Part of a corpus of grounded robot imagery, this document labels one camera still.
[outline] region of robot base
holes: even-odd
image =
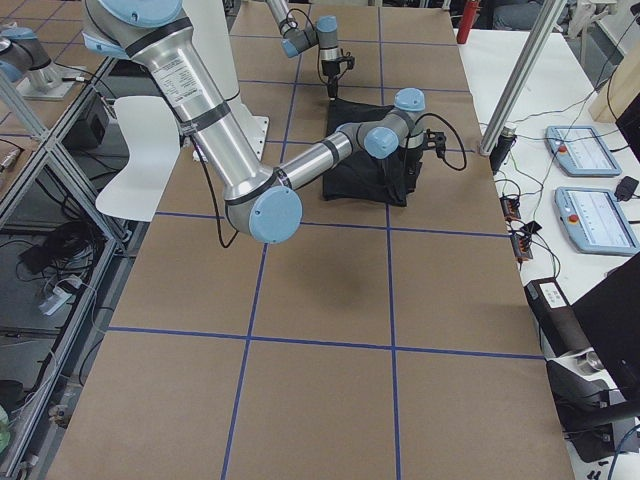
[[[77,67],[77,68],[86,70],[86,67]],[[79,76],[84,76],[82,72],[79,72],[78,70],[72,70],[72,69],[64,68],[60,66],[58,66],[58,69],[60,71],[60,75],[62,76],[62,78],[71,78],[71,77],[75,78]],[[16,87],[16,90],[18,90],[18,93],[20,93],[20,95],[22,95],[22,98],[24,98],[25,100],[47,100],[47,101],[59,102],[60,100],[62,100],[64,97],[67,96],[67,93],[69,93],[69,91],[73,88],[75,84],[76,82],[63,81],[60,85],[58,85],[55,88],[52,88],[48,92],[41,92],[40,90],[36,90],[31,86],[31,82],[29,81],[28,78],[24,78],[18,84],[18,86]]]

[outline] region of metal pole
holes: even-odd
[[[545,0],[544,5],[542,5],[542,10],[540,10],[536,23],[533,25],[529,37],[527,37],[527,42],[520,53],[516,66],[511,72],[509,81],[502,92],[489,125],[487,125],[484,137],[482,137],[482,143],[480,144],[480,153],[482,155],[488,155],[495,146],[502,127],[504,127],[507,118],[511,114],[518,96],[527,78],[529,78],[529,74],[538,60],[565,4],[566,0]]]

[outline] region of power strip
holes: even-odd
[[[75,275],[70,275],[63,280],[60,280],[56,283],[56,286],[53,287],[51,295],[49,295],[47,299],[38,306],[38,308],[43,315],[53,315],[67,302],[67,300],[78,292],[78,289],[82,284],[82,280]]]
[[[525,244],[525,238],[522,235],[518,235],[518,232],[512,232],[509,237],[511,240],[511,247],[513,248],[513,254],[515,255],[518,263],[526,262],[527,260],[533,260],[533,253],[531,248]]]

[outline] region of black cloth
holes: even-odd
[[[345,123],[382,120],[392,108],[335,99],[329,104],[327,135]],[[322,195],[325,200],[359,198],[405,207],[406,185],[405,167],[398,150],[383,160],[360,151],[323,175]]]

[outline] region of grid line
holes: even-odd
[[[230,37],[233,38],[264,38],[264,39],[274,39],[274,40],[281,40],[282,37],[278,37],[276,35],[248,35],[248,34],[244,34],[244,35],[229,35]],[[458,48],[458,45],[455,43],[437,43],[437,42],[402,42],[402,41],[398,41],[398,40],[357,40],[357,39],[352,39],[352,38],[340,38],[341,42],[348,42],[348,43],[371,43],[371,44],[390,44],[390,45],[423,45],[426,47],[456,47]]]
[[[27,0],[22,0],[22,3],[20,5],[18,5],[16,8],[14,8],[13,10],[11,10],[11,12],[9,13],[9,15],[7,15],[6,17],[4,17],[4,20],[7,20],[8,18],[11,18],[11,15],[13,15],[14,13],[16,13],[18,10],[20,10],[22,7],[24,7],[24,5],[27,3]]]
[[[263,343],[283,343],[288,345],[309,345],[318,347],[334,347],[334,348],[350,348],[358,350],[377,350],[377,351],[396,351],[396,352],[410,352],[410,353],[422,353],[432,355],[452,355],[458,357],[488,357],[488,358],[500,358],[500,359],[515,359],[515,360],[544,360],[542,355],[532,355],[526,353],[508,353],[508,352],[486,352],[480,350],[457,350],[452,348],[430,348],[430,347],[411,347],[406,345],[379,345],[374,343],[357,343],[357,342],[340,342],[333,340],[313,340],[306,338],[287,338],[287,337],[268,337],[264,335],[239,335],[233,333],[219,333],[219,332],[201,332],[196,330],[171,330],[161,328],[147,328],[147,327],[127,327],[127,326],[111,326],[108,327],[110,332],[119,333],[146,333],[150,335],[174,335],[182,337],[202,337],[202,338],[217,338],[222,340],[238,340]]]
[[[305,87],[322,87],[321,83],[311,83],[311,82],[285,82],[282,80],[258,80],[258,79],[245,79],[238,80],[238,83],[257,83],[257,84],[275,84],[275,85],[299,85]],[[344,88],[368,88],[377,90],[377,86],[366,86],[366,85],[349,85],[349,84],[340,84],[341,87]],[[402,90],[405,87],[395,87],[395,86],[385,86],[383,87],[387,90]],[[420,87],[419,90],[423,90],[425,92],[441,92],[441,93],[471,93],[471,90],[462,90],[455,88],[426,88]]]
[[[311,13],[311,6],[308,8],[307,13]],[[302,64],[302,56],[300,55],[298,57],[298,65],[296,68],[296,77],[295,80],[298,80],[298,76],[300,75],[300,65]],[[295,97],[296,97],[296,85],[294,84],[293,89],[292,89],[292,93],[291,93],[291,104],[289,105],[289,112],[288,112],[288,118],[287,118],[287,127],[285,129],[285,134],[284,134],[284,139],[287,140],[288,135],[289,135],[289,128],[291,126],[291,117],[293,115],[293,107],[295,104]],[[284,146],[282,148],[282,152],[280,153],[280,163],[283,162],[284,159]],[[231,458],[231,449],[233,448],[233,436],[235,433],[235,425],[236,425],[236,421],[238,418],[238,411],[240,409],[240,397],[242,395],[242,386],[244,383],[244,377],[245,377],[245,373],[246,373],[246,367],[247,367],[247,361],[249,358],[249,350],[251,347],[251,336],[253,334],[253,325],[255,323],[255,318],[256,318],[256,313],[257,313],[257,309],[258,309],[258,299],[260,296],[260,289],[262,286],[262,278],[264,275],[264,266],[265,266],[265,262],[266,262],[266,258],[267,258],[267,252],[269,249],[269,245],[265,244],[262,247],[262,258],[260,260],[260,268],[258,269],[258,279],[256,282],[256,292],[253,298],[253,305],[251,307],[251,319],[249,320],[249,328],[247,330],[247,339],[245,341],[245,346],[244,346],[244,353],[242,356],[242,365],[240,367],[240,375],[238,378],[238,386],[236,389],[236,397],[235,397],[235,401],[234,401],[234,405],[233,405],[233,412],[231,414],[231,424],[229,425],[229,436],[227,439],[227,447],[225,450],[225,455],[224,455],[224,462],[222,465],[222,472],[220,474],[220,480],[226,480],[227,478],[227,471],[229,468],[229,460]]]
[[[378,52],[380,56],[380,104],[384,98],[384,68],[382,53],[382,12],[378,8]],[[396,460],[396,480],[402,479],[402,451],[400,449],[400,407],[398,398],[398,357],[396,353],[396,314],[393,294],[393,251],[391,248],[391,219],[389,204],[385,204],[385,230],[387,240],[387,282],[389,295],[389,330],[391,340],[391,387],[393,396],[393,433]]]
[[[238,385],[236,387],[236,396],[233,402],[233,411],[231,413],[231,423],[229,425],[229,435],[227,437],[227,446],[224,453],[224,462],[222,464],[222,472],[220,479],[225,480],[227,478],[227,470],[229,468],[229,459],[231,458],[231,448],[233,446],[233,435],[236,428],[236,420],[238,419],[238,410],[240,409],[240,397],[242,396],[242,386],[244,384],[244,376],[247,370],[247,361],[249,359],[249,348],[251,347],[251,335],[253,333],[253,325],[256,318],[256,311],[258,309],[258,299],[260,297],[260,288],[262,286],[262,276],[264,274],[264,264],[267,258],[267,250],[269,245],[262,247],[262,258],[260,259],[260,268],[258,269],[258,278],[256,280],[256,291],[253,296],[253,305],[251,307],[251,317],[249,319],[249,327],[247,328],[247,337],[244,342],[244,352],[242,354],[242,364],[240,366],[240,374],[238,375]]]
[[[180,217],[180,218],[200,218],[205,220],[215,220],[217,218],[223,220],[226,217],[215,215],[207,215],[202,213],[182,213],[182,212],[156,212],[156,215],[162,217]],[[431,233],[436,235],[459,235],[467,237],[488,237],[488,238],[509,238],[508,233],[487,233],[487,232],[465,232],[462,230],[439,230],[430,228],[410,228],[410,227],[393,227],[393,226],[379,226],[379,225],[356,225],[349,223],[322,223],[322,222],[300,222],[301,225],[310,227],[333,227],[333,228],[353,228],[353,229],[367,229],[367,230],[382,230],[392,232],[409,232],[409,233]]]

